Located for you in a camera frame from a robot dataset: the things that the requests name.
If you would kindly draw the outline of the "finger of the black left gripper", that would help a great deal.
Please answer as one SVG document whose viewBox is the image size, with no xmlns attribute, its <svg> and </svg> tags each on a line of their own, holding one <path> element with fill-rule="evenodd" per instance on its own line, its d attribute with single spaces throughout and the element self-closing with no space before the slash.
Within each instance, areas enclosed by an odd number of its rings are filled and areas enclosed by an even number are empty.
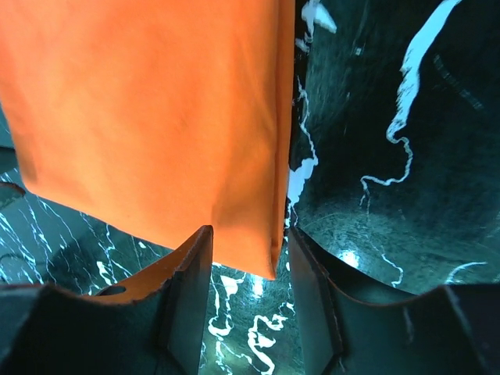
<svg viewBox="0 0 500 375">
<path fill-rule="evenodd" d="M 0 206 L 7 207 L 15 202 L 15 200 L 22 198 L 26 191 L 17 184 L 12 182 L 0 183 Z"/>
</svg>

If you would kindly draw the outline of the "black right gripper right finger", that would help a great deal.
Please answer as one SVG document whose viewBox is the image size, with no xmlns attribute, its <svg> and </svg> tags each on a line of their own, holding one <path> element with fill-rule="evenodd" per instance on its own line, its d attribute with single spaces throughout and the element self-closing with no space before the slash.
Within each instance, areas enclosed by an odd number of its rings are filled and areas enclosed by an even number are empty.
<svg viewBox="0 0 500 375">
<path fill-rule="evenodd" d="M 289 233 L 295 311 L 308 374 L 496 374 L 499 286 L 442 284 L 421 295 Z"/>
</svg>

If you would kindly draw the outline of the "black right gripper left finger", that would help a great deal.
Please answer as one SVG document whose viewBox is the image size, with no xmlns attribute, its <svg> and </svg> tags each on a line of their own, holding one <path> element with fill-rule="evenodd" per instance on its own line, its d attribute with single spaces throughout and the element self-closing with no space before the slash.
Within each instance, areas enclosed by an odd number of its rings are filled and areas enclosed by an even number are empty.
<svg viewBox="0 0 500 375">
<path fill-rule="evenodd" d="M 1 288 L 4 374 L 196 374 L 213 228 L 96 295 L 54 284 Z"/>
</svg>

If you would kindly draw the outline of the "orange t-shirt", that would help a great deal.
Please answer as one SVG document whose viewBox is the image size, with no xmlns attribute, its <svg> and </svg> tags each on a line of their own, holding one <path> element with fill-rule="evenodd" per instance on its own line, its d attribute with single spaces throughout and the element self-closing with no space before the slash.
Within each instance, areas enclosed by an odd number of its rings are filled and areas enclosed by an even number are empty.
<svg viewBox="0 0 500 375">
<path fill-rule="evenodd" d="M 1 105 L 35 195 L 274 279 L 293 1 L 4 1 Z"/>
</svg>

